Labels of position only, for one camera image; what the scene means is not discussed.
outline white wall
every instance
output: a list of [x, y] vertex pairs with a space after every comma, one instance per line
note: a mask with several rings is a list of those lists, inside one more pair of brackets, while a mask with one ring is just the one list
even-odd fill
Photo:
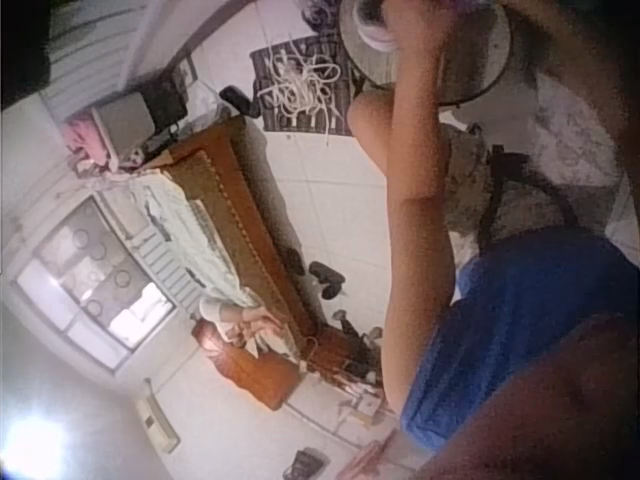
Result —
[[[281, 478], [296, 451], [306, 447], [330, 462], [318, 478], [333, 480], [355, 454], [355, 448], [318, 431], [287, 409], [268, 410], [220, 376], [199, 350], [185, 360], [176, 374], [156, 382], [158, 401], [181, 438], [173, 453], [161, 454], [176, 480]], [[311, 418], [334, 430], [338, 403], [346, 397], [315, 381], [305, 382], [300, 393], [302, 396], [295, 398], [296, 393], [291, 399], [296, 408], [307, 410]], [[366, 444], [384, 438], [394, 425], [391, 422], [367, 431], [350, 424], [348, 430], [353, 443]], [[400, 448], [403, 451], [396, 450], [392, 455], [398, 463], [417, 467], [427, 458], [416, 455], [406, 443]], [[410, 475], [409, 469], [387, 465], [382, 468], [381, 478], [400, 480]]]
[[2, 112], [2, 303], [46, 344], [46, 348], [94, 382], [138, 395], [143, 379], [163, 367], [176, 345], [191, 345], [193, 322], [176, 310], [152, 334], [116, 377], [72, 349], [17, 295], [11, 280], [28, 262], [31, 249], [90, 194], [65, 164], [67, 149], [39, 95]]
[[191, 35], [220, 7], [242, 0], [171, 0], [164, 2], [153, 31], [144, 40], [144, 54], [134, 70], [144, 75], [164, 68]]
[[66, 448], [59, 478], [171, 478], [132, 402], [98, 387], [43, 348], [4, 307], [1, 344], [1, 450], [7, 447], [13, 424], [37, 415], [64, 429]]

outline white tiled floor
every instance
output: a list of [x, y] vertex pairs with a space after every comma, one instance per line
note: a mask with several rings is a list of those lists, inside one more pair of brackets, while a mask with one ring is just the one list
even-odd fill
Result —
[[[311, 33], [296, 0], [257, 0], [203, 42], [192, 58], [199, 78], [211, 87], [235, 85], [251, 97], [249, 54]], [[480, 121], [485, 136], [494, 132], [490, 143], [523, 151], [534, 108], [531, 91], [517, 78], [514, 65], [489, 95], [453, 113], [465, 122]], [[327, 142], [323, 135], [265, 133], [261, 125], [260, 119], [249, 125], [255, 157], [262, 162], [251, 168], [256, 178], [250, 183], [257, 200], [282, 220], [282, 225], [271, 225], [276, 242], [298, 249], [307, 265], [318, 260], [347, 278], [338, 298], [317, 299], [327, 319], [345, 308], [361, 332], [382, 325], [390, 289], [383, 175], [353, 138], [330, 137]], [[637, 262], [640, 246], [633, 218], [628, 188], [623, 188], [607, 232]], [[303, 281], [305, 289], [318, 296], [320, 289], [309, 278]]]

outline pink cloth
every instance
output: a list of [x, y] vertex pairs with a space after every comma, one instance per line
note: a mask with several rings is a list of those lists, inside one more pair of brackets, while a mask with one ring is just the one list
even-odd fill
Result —
[[79, 117], [62, 125], [60, 129], [67, 147], [76, 152], [84, 150], [89, 158], [101, 167], [109, 161], [109, 152], [104, 145], [98, 126], [91, 117]]
[[387, 438], [381, 442], [374, 440], [362, 448], [351, 461], [336, 476], [336, 480], [356, 480], [359, 478], [378, 478], [380, 471], [378, 466], [382, 461], [389, 443], [395, 437], [397, 430], [393, 430]]

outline knee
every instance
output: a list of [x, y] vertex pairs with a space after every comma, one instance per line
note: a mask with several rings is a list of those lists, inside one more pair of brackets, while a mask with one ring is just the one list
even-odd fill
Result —
[[362, 124], [366, 121], [367, 112], [371, 112], [371, 102], [371, 96], [367, 92], [358, 95], [349, 105], [347, 124], [354, 135], [356, 135], [357, 131], [360, 131]]

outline white cable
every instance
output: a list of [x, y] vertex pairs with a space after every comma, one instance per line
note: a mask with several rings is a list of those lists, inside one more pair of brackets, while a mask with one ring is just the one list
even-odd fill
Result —
[[295, 119], [300, 113], [314, 116], [324, 112], [326, 119], [325, 134], [329, 135], [329, 111], [342, 118], [334, 105], [333, 93], [329, 85], [340, 78], [342, 70], [325, 54], [315, 54], [303, 58], [293, 41], [290, 40], [294, 55], [284, 51], [274, 55], [269, 46], [267, 68], [274, 85], [258, 92], [282, 115]]

